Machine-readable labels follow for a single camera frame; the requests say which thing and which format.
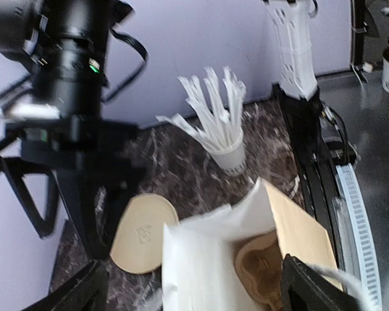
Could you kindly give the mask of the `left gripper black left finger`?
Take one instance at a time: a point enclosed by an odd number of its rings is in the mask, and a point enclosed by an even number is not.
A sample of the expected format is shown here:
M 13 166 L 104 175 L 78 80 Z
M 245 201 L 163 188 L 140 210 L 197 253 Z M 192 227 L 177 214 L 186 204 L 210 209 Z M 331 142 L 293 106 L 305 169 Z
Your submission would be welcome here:
M 105 310 L 109 272 L 100 260 L 92 260 L 72 278 L 25 311 Z

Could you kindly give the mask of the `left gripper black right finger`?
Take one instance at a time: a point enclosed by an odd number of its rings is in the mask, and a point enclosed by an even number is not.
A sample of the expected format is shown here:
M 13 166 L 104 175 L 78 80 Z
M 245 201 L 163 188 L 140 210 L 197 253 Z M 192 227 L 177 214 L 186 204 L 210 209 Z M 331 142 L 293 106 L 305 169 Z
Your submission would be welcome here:
M 365 310 L 366 294 L 354 276 L 286 255 L 281 273 L 285 310 Z

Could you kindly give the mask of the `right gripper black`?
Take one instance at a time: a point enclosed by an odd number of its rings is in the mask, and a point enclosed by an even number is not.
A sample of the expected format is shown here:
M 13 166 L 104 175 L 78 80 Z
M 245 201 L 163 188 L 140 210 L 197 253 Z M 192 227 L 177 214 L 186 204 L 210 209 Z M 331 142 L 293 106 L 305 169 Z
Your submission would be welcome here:
M 127 201 L 136 195 L 146 172 L 120 155 L 125 143 L 136 139 L 138 131 L 134 123 L 78 115 L 15 121 L 5 126 L 7 137 L 20 139 L 21 150 L 19 157 L 2 158 L 3 173 L 40 238 L 54 231 L 59 188 L 88 256 L 108 258 Z M 45 218 L 40 216 L 23 181 L 25 175 L 31 174 L 47 176 Z M 102 187 L 107 196 L 99 225 L 95 197 Z

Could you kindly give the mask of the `brown cardboard cup carrier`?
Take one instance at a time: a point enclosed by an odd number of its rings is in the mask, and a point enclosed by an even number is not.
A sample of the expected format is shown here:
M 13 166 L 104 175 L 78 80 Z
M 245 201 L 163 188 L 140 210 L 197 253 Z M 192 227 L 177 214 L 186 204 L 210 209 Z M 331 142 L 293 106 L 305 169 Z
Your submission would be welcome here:
M 271 310 L 283 309 L 282 261 L 275 230 L 251 239 L 235 257 L 236 274 L 248 295 Z

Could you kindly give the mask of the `brown paper bag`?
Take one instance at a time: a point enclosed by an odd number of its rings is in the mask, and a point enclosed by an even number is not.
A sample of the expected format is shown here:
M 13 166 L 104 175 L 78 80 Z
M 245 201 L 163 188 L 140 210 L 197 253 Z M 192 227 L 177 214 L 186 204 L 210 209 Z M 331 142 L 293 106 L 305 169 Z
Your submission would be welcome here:
M 163 230 L 164 310 L 271 310 L 255 302 L 235 271 L 251 239 L 276 231 L 283 256 L 339 270 L 327 231 L 264 179 L 235 206 L 224 205 Z

